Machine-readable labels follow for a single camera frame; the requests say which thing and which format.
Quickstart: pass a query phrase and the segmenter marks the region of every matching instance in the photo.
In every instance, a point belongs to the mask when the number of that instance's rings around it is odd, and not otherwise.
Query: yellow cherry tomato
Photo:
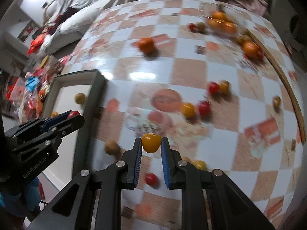
[[[207,165],[204,161],[202,160],[194,160],[192,162],[192,164],[199,170],[206,170],[207,169]]]
[[[184,103],[182,105],[182,114],[186,118],[194,117],[195,116],[195,108],[194,105],[191,103]]]
[[[161,145],[161,137],[154,133],[145,133],[142,136],[142,146],[147,153],[155,153]]]

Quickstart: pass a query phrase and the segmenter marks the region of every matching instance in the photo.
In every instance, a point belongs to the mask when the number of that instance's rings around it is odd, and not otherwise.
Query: red bag
[[[30,48],[28,50],[28,55],[35,53],[41,47],[47,34],[48,33],[43,33],[31,42]]]

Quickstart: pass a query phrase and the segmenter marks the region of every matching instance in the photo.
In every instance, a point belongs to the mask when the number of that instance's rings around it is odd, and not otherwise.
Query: checkered tablecloth
[[[104,10],[63,73],[98,69],[109,79],[101,103],[104,111],[91,143],[93,169],[114,161],[103,151],[106,141],[116,140],[127,150],[143,129],[161,131],[182,156],[205,161],[209,170],[222,169],[277,227],[301,168],[303,148],[296,116],[266,59],[253,63],[236,43],[187,29],[188,23],[203,20],[200,8],[214,2],[140,0]],[[234,8],[279,62],[303,112],[294,67],[274,27],[260,16]],[[134,46],[142,37],[155,39],[156,54],[144,56]],[[220,80],[230,82],[232,95],[214,100],[207,96],[208,82]],[[275,95],[282,100],[278,113],[272,106]],[[188,124],[180,114],[181,103],[197,104],[206,98],[211,102],[211,120]],[[154,126],[146,120],[153,120]],[[146,172],[159,177],[159,189],[144,183]],[[180,226],[181,192],[166,189],[159,151],[143,152],[137,189],[123,191],[122,198],[132,213],[130,219],[122,217],[123,229]]]

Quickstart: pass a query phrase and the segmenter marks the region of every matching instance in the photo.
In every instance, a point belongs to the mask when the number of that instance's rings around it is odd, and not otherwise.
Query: bowl
[[[242,12],[223,4],[203,3],[204,21],[208,26],[208,31],[223,35],[225,37],[235,37],[242,33],[246,27],[246,22]],[[226,16],[213,19],[213,13],[220,11]]]

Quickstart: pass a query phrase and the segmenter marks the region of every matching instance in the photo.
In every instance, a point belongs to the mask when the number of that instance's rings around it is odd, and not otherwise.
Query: screw
[[[213,171],[213,174],[214,174],[215,176],[221,176],[221,175],[223,174],[223,171],[217,169],[217,170],[214,170],[214,171]]]
[[[82,176],[87,176],[89,173],[90,173],[90,172],[89,172],[88,170],[82,170],[82,171],[80,172],[80,174],[81,174]]]
[[[179,165],[180,167],[184,167],[184,166],[187,166],[188,163],[187,163],[186,161],[184,161],[184,160],[180,160],[180,161],[178,162],[178,165]]]
[[[118,161],[117,163],[116,163],[116,166],[117,167],[124,167],[125,166],[125,162],[124,161]]]

